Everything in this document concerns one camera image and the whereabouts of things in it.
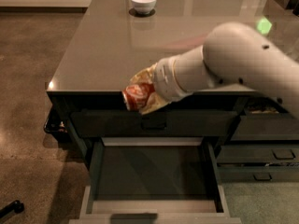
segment green light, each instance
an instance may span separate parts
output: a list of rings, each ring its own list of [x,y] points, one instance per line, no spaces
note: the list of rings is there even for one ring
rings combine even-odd
[[[262,34],[262,35],[267,35],[272,27],[272,23],[267,19],[267,18],[263,18],[260,19],[257,22],[257,27],[256,29]]]

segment gray table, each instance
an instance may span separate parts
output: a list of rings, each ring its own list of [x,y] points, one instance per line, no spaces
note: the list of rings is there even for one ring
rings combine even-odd
[[[199,91],[141,117],[126,110],[121,90],[141,69],[202,45],[206,35],[220,23],[240,21],[257,29],[265,16],[272,19],[269,5],[263,9],[264,3],[158,0],[151,16],[138,17],[129,0],[92,0],[47,89],[87,164],[93,140],[105,136],[230,137],[246,101],[250,96],[259,96],[258,92],[240,85]],[[279,32],[278,24],[279,20],[269,38]],[[287,51],[292,43],[283,45]],[[242,137],[242,130],[237,135]]]

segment open drawer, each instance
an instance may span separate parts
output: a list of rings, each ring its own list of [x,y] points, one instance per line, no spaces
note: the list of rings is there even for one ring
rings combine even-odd
[[[119,146],[105,146],[105,141],[94,146],[92,182],[85,191],[80,220],[241,223],[229,217],[208,144],[195,145],[189,138],[183,146],[155,146],[147,138],[146,146],[135,146],[132,138],[125,146],[119,140]]]

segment drawer handle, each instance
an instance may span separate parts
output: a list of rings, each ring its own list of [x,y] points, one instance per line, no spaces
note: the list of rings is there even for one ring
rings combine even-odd
[[[254,174],[253,177],[255,181],[259,181],[259,182],[272,181],[272,176],[267,173]]]
[[[293,160],[296,158],[295,154],[290,149],[272,150],[274,157],[279,160]]]
[[[144,124],[141,123],[141,129],[144,131],[163,131],[167,127],[166,123],[161,123],[161,124]]]

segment drawer front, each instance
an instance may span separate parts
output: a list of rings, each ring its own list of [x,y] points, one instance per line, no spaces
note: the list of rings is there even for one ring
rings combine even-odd
[[[299,162],[299,144],[224,146],[217,157],[217,163],[247,162]]]
[[[219,167],[222,182],[297,182],[299,167]]]
[[[116,136],[224,136],[235,112],[178,110],[141,116],[136,112],[74,112],[72,122],[82,138]]]
[[[299,140],[299,120],[290,114],[242,116],[232,141]]]

